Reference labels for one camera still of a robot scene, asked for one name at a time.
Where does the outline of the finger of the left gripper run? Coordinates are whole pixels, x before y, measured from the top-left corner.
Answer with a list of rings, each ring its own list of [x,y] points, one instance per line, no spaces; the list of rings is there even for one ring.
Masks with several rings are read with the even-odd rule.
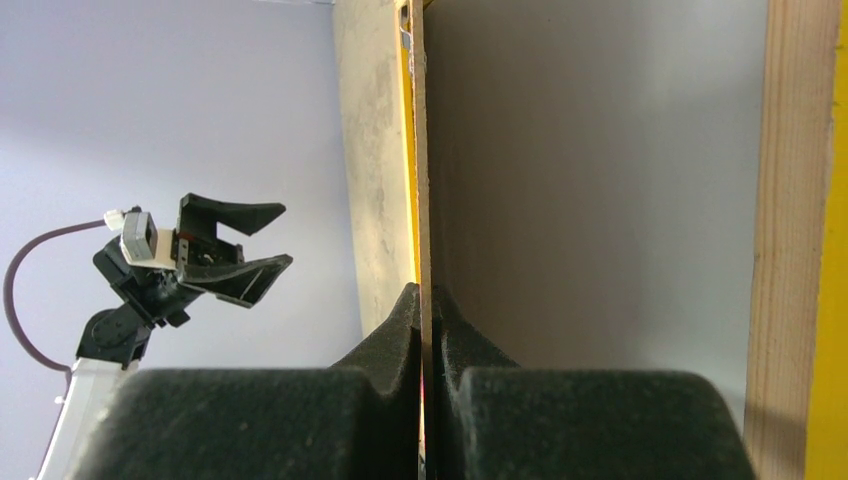
[[[176,233],[181,239],[213,242],[222,224],[252,236],[285,211],[281,203],[224,202],[189,193],[180,200]]]
[[[293,263],[288,254],[218,266],[187,265],[177,270],[178,282],[218,300],[252,308]]]

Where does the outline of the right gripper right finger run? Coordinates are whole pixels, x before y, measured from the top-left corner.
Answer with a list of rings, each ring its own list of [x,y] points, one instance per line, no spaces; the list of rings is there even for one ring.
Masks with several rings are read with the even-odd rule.
[[[680,371],[533,369],[433,291],[440,479],[751,479],[731,413]]]

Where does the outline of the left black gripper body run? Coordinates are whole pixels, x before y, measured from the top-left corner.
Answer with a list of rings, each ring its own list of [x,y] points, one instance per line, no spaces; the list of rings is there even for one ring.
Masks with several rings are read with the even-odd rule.
[[[181,285],[177,270],[187,265],[218,266],[246,262],[243,247],[222,240],[190,241],[177,236],[176,228],[158,232],[157,247],[163,255],[129,264],[114,238],[94,256],[94,265],[117,294],[122,304],[97,313],[92,318],[96,328],[155,328],[180,326],[190,316],[186,309],[206,294]]]

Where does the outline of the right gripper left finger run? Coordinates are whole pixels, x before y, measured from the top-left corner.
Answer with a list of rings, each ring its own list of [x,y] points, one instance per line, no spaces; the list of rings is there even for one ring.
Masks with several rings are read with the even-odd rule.
[[[73,479],[415,479],[419,288],[318,369],[160,369],[109,399]]]

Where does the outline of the yellow wooden picture frame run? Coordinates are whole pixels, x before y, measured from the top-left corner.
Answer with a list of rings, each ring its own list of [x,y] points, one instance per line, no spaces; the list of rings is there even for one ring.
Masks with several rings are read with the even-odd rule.
[[[674,369],[803,479],[839,1],[436,1],[433,278],[530,367]]]

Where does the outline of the brown frame backing board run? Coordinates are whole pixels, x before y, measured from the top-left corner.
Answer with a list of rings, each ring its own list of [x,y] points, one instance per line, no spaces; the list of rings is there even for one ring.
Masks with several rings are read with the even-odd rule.
[[[751,479],[763,1],[424,13],[442,479]]]

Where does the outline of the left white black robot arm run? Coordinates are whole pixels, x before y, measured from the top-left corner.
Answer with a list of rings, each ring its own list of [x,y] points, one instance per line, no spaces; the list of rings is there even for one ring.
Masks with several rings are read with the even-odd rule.
[[[232,203],[193,193],[179,202],[177,223],[159,228],[140,207],[111,210],[102,225],[115,232],[93,257],[122,303],[86,323],[40,479],[67,479],[85,439],[113,392],[139,366],[157,327],[189,321],[203,294],[244,308],[257,304],[293,259],[247,260],[243,248],[218,237],[225,225],[252,236],[280,217],[281,203]]]

